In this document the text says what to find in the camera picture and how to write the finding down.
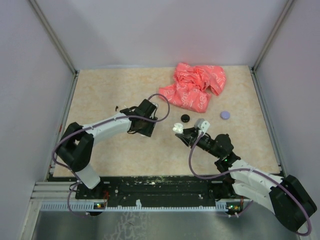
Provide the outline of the white earbud charging case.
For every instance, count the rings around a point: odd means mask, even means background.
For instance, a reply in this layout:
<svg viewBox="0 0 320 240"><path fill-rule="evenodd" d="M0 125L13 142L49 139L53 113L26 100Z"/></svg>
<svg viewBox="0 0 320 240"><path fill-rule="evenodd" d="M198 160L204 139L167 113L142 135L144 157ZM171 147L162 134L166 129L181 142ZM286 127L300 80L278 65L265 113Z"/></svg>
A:
<svg viewBox="0 0 320 240"><path fill-rule="evenodd" d="M173 128L172 130L175 132L175 133L178 133L178 134L182 134L184 132L184 126L181 124L181 123L175 123L173 125Z"/></svg>

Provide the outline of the purple earbud charging case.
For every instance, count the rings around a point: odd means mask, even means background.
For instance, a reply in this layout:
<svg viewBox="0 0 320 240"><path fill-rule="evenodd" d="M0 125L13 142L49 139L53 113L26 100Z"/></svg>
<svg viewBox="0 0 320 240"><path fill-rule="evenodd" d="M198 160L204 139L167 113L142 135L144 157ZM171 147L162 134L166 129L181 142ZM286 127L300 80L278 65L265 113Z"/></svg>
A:
<svg viewBox="0 0 320 240"><path fill-rule="evenodd" d="M223 120L228 120L230 117L231 117L231 114L228 112L228 111L222 111L220 113L220 117L223 119Z"/></svg>

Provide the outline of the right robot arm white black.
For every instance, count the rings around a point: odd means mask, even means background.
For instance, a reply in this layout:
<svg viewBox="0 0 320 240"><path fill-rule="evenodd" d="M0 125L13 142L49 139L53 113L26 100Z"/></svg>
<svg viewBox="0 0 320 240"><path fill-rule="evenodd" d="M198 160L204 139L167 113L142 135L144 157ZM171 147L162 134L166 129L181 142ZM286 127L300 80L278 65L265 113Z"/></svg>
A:
<svg viewBox="0 0 320 240"><path fill-rule="evenodd" d="M202 126L184 128L180 123L172 130L187 147L192 150L199 147L217 158L214 164L220 175L231 178L223 185L227 197L249 198L271 211L291 232L304 237L311 234L310 217L317 211L317 206L296 177L281 177L254 168L233 152L228 134L211 138Z"/></svg>

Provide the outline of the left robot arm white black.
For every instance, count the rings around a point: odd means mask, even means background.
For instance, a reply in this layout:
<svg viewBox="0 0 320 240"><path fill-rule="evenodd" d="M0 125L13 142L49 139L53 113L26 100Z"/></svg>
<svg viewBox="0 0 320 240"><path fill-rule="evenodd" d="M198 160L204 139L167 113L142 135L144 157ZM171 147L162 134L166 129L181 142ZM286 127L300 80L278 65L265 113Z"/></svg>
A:
<svg viewBox="0 0 320 240"><path fill-rule="evenodd" d="M156 121L158 104L144 99L139 106L125 108L105 120L80 125L71 123L54 153L86 186L86 192L97 199L103 195L101 178L90 165L93 147L117 134L140 134L151 137Z"/></svg>

